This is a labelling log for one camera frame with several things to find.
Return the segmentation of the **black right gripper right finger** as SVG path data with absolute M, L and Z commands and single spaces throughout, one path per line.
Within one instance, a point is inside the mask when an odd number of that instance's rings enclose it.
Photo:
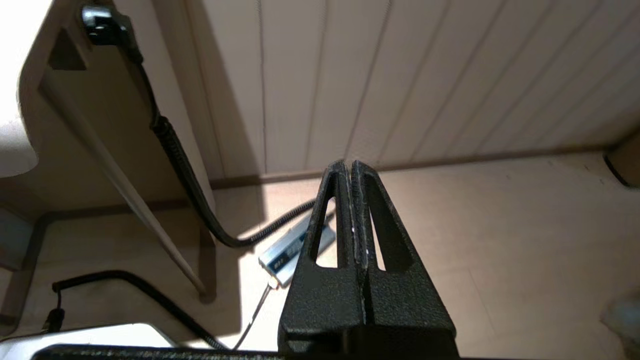
M 370 357 L 455 357 L 457 330 L 377 171 L 351 168 L 363 321 L 350 351 Z

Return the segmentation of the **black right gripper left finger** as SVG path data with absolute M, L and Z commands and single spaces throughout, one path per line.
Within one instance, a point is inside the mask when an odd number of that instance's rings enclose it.
M 336 268 L 317 264 L 330 200 L 335 203 Z M 339 353 L 348 328 L 362 321 L 354 255 L 349 171 L 330 164 L 318 189 L 306 237 L 278 324 L 280 353 Z

